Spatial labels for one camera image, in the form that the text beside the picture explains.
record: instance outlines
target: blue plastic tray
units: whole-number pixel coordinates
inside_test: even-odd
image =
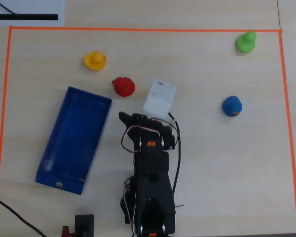
[[[112,99],[68,87],[35,181],[81,194]]]

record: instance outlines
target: rubber duck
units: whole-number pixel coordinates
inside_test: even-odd
[[[130,96],[135,91],[135,83],[130,78],[116,78],[112,81],[115,92],[122,96]]]
[[[242,111],[242,104],[235,95],[228,97],[222,103],[223,112],[229,117],[235,117]]]
[[[237,49],[243,53],[251,52],[256,46],[257,34],[254,31],[248,31],[237,39]]]
[[[97,51],[90,52],[84,57],[85,66],[94,71],[101,70],[105,66],[106,61],[106,56]]]

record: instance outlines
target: green rubber duck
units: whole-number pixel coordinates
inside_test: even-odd
[[[248,31],[237,39],[237,49],[243,53],[249,53],[256,46],[257,34],[254,31]]]

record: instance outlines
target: orange tape border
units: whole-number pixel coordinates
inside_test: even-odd
[[[5,115],[5,102],[6,102],[6,89],[8,81],[8,70],[9,70],[9,59],[11,49],[11,37],[12,30],[77,30],[77,31],[135,31],[135,32],[246,32],[249,29],[145,29],[145,28],[103,28],[103,27],[21,27],[21,26],[9,26],[8,43],[6,51],[5,61],[5,73],[4,73],[4,84],[3,84],[3,98],[2,98],[2,110],[1,110],[1,125],[0,125],[0,169],[1,169],[1,157],[2,157],[2,145],[3,145],[3,132],[4,132],[4,115]],[[279,46],[281,54],[283,84],[286,102],[286,113],[288,121],[288,130],[290,136],[290,147],[292,156],[292,169],[293,169],[293,180],[294,180],[294,195],[295,195],[295,207],[296,207],[296,163],[294,154],[294,143],[292,133],[292,123],[290,115],[290,106],[287,90],[284,52],[282,43],[282,29],[257,29],[255,32],[278,32]]]

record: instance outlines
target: black cable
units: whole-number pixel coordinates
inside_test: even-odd
[[[35,226],[33,226],[32,224],[30,224],[29,222],[27,222],[26,220],[24,220],[22,218],[22,216],[20,216],[15,210],[13,210],[11,207],[9,207],[7,204],[5,204],[3,201],[0,201],[0,204],[2,206],[4,206],[6,209],[8,209],[9,211],[11,211],[17,218],[19,218],[25,225],[27,225],[28,227],[31,227],[33,230],[35,230],[37,233],[39,233],[41,236],[43,237],[47,237],[46,235],[44,235],[38,228],[36,228]]]
[[[13,15],[17,15],[14,11],[11,11],[10,9],[8,9],[8,8],[6,8],[4,5],[2,5],[2,3],[0,3],[0,6],[1,6],[2,8],[4,8],[5,10],[7,10],[8,12],[10,12],[11,14],[13,14]]]
[[[169,116],[172,120],[174,120],[174,117],[172,116],[172,114],[170,112],[169,112]],[[172,188],[173,194],[176,190],[179,171],[180,171],[180,165],[181,165],[181,135],[180,135],[179,124],[177,121],[176,121],[176,127],[177,127],[177,131],[178,131],[179,157],[178,157],[178,167],[177,167],[176,177],[174,178],[174,183],[173,183],[173,188]]]

